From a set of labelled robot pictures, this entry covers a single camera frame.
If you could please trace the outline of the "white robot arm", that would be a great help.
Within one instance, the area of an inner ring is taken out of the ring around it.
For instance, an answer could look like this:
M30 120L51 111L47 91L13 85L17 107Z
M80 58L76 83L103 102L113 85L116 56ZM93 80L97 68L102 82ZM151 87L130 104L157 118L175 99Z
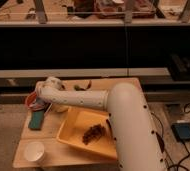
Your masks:
M45 102L108 112L120 171L167 171L152 115L139 88L118 82L109 90L61 91L61 83L55 77L39 81L36 94Z

